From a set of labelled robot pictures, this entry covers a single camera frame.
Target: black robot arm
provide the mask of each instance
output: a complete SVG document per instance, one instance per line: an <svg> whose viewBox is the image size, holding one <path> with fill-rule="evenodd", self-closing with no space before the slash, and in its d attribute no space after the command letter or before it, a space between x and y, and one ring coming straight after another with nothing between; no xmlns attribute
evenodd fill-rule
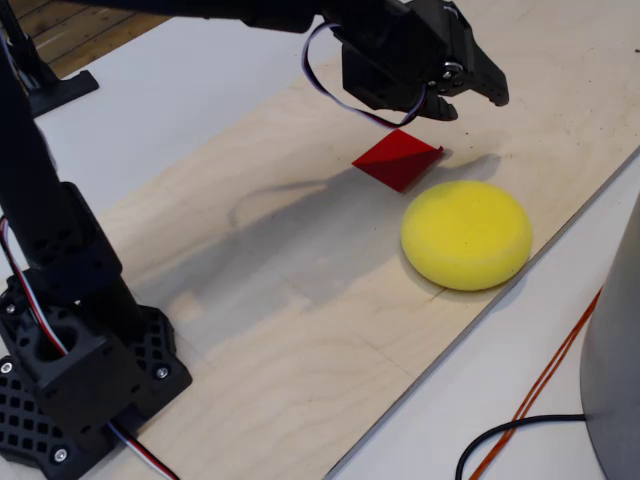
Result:
<svg viewBox="0 0 640 480"><path fill-rule="evenodd" d="M373 109L407 111L425 89L419 114L438 120L457 117L443 95L472 89L496 105L508 102L504 74L477 46L457 7L442 0L406 5L397 0L82 3L238 19L290 32L308 30L322 15L336 25L333 33L343 43L345 89ZM49 480L71 480L113 448L112 421L136 431L186 389L191 377L175 356L169 320L136 303L82 195L58 179L14 72L16 63L25 64L24 57L37 58L35 46L8 13L0 8L5 27L14 27L5 28L8 48L0 45L5 125L0 206L30 268L22 274L14 265L8 289L0 295L0 336L10 353L0 360L0 398L11 398L0 403L0 415L15 420L3 425L8 441L0 440L0 454L37 464ZM30 67L22 72L23 87L29 83L25 79L44 81L53 75L38 62ZM59 337L62 348L53 348L45 327ZM35 448L33 425L41 424L55 428L39 432Z"/></svg>
<svg viewBox="0 0 640 480"><path fill-rule="evenodd" d="M474 90L497 106L509 102L502 71L477 45L458 7L444 0L77 0L164 15L241 20L251 27L307 31L316 15L339 25L343 85L374 110L408 112L423 86L419 116L455 120L442 97Z"/></svg>

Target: gray cylinder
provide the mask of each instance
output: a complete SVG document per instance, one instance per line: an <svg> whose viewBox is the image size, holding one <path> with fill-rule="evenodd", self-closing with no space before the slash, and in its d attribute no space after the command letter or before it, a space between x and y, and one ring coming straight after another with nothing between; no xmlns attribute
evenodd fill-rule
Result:
<svg viewBox="0 0 640 480"><path fill-rule="evenodd" d="M640 198L591 319L580 368L582 405L609 480L640 478Z"/></svg>

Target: red and white wire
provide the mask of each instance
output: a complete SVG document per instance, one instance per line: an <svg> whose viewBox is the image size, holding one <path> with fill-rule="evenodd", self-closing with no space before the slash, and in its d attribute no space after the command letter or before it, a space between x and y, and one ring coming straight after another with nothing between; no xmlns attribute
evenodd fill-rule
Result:
<svg viewBox="0 0 640 480"><path fill-rule="evenodd" d="M9 244L9 221L7 220L6 217L3 217L2 220L0 221L0 235L2 235L2 241L6 246L5 253L7 255L7 261L9 261L9 263L11 264L12 270L18 277L18 280L20 281L20 284L24 289L25 295L27 296L27 300L29 302L29 305L31 306L31 311L35 317L36 322L38 323L38 325L40 325L40 327L42 327L42 330L44 331L45 335L47 336L47 338L49 338L51 343L53 343L56 349L63 356L67 355L69 351L64 346L64 344L60 341L56 333L53 331L53 329L51 328L51 325L49 325L49 322L47 321L47 317L42 311L42 308L40 307L40 303L38 302L38 299L33 293L33 290L31 288L31 285L29 284L29 281L27 280L27 277L24 275L22 270L18 267L18 262L16 262L16 259L13 256L13 253L11 252L11 247ZM116 427L112 422L107 422L107 425L109 426L111 431L120 440L122 440L122 442L126 446L128 446L131 450L133 450L133 452L136 455L138 455L142 460L144 460L145 463L147 463L151 468L153 468L161 476L163 476L168 480L179 480L177 475L175 475L171 470L168 469L168 467L163 465L159 460L154 458L154 456L146 448L144 448L142 444L140 444L138 441L136 441L134 438L132 438L128 434L121 431L120 428Z"/></svg>

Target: black 3d-printed base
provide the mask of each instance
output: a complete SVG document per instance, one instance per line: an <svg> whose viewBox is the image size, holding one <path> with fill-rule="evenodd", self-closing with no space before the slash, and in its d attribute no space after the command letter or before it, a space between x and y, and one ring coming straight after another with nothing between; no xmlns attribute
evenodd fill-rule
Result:
<svg viewBox="0 0 640 480"><path fill-rule="evenodd" d="M98 88L98 82L93 75L83 70L73 78L60 80L52 86L30 92L31 113L34 118L39 117Z"/></svg>
<svg viewBox="0 0 640 480"><path fill-rule="evenodd" d="M116 418L132 434L191 384L189 372L175 357L173 328L168 319L155 308L140 308L148 320L147 333L141 342L131 345L130 351L153 383L147 399ZM5 459L39 468L48 480L78 479L118 443L107 426L101 434L105 441L100 448L80 449L38 408L13 368L11 357L0 360L0 454Z"/></svg>

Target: red block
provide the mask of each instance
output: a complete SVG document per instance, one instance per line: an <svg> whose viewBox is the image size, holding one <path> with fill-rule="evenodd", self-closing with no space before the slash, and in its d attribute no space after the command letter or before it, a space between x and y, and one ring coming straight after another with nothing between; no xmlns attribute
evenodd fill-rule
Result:
<svg viewBox="0 0 640 480"><path fill-rule="evenodd" d="M440 159L442 153L442 147L433 148L411 135L394 130L353 162L353 166L402 193Z"/></svg>

